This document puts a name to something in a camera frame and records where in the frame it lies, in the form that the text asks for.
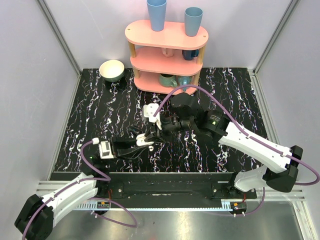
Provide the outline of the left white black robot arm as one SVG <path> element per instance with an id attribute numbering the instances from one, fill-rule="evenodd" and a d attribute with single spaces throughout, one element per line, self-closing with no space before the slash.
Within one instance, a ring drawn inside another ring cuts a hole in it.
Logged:
<path id="1" fill-rule="evenodd" d="M 47 239 L 59 221 L 86 201 L 97 202 L 96 206 L 88 208 L 95 218 L 101 218 L 129 228 L 138 227 L 138 221 L 134 215 L 124 206 L 110 199 L 111 193 L 108 193 L 106 182 L 110 182 L 111 178 L 86 159 L 84 151 L 88 145 L 98 146 L 101 159 L 113 159 L 118 156 L 115 144 L 111 141 L 100 141 L 96 137 L 83 144 L 80 148 L 82 160 L 101 177 L 80 173 L 72 181 L 49 194 L 44 196 L 33 194 L 30 196 L 14 222 L 14 226 L 22 234 L 23 240 Z M 98 213 L 107 211 L 111 205 L 124 210 L 133 220 L 133 224 L 110 219 Z"/>

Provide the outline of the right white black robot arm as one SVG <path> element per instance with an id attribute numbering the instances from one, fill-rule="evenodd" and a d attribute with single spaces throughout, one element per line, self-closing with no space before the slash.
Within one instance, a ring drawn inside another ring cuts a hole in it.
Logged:
<path id="1" fill-rule="evenodd" d="M 228 195 L 239 198 L 251 189 L 270 187 L 278 192 L 289 193 L 296 183 L 298 162 L 303 149 L 298 145 L 285 147 L 273 143 L 245 127 L 238 127 L 221 110 L 205 110 L 187 93 L 179 93 L 171 99 L 175 113 L 165 117 L 156 112 L 156 103 L 143 106 L 142 116 L 153 123 L 145 134 L 148 142 L 165 142 L 173 134 L 193 130 L 214 143 L 232 147 L 254 158 L 263 165 L 257 169 L 233 173 L 227 185 Z"/>

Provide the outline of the white oval charging case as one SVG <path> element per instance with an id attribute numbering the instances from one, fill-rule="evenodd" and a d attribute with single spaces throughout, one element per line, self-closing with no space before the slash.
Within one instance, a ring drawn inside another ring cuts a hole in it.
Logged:
<path id="1" fill-rule="evenodd" d="M 151 146 L 153 145 L 154 142 L 153 141 L 147 141 L 146 140 L 146 137 L 145 137 L 145 134 L 142 133 L 142 134 L 139 134 L 136 136 L 136 145 L 138 147 L 142 147 L 142 146 Z"/>

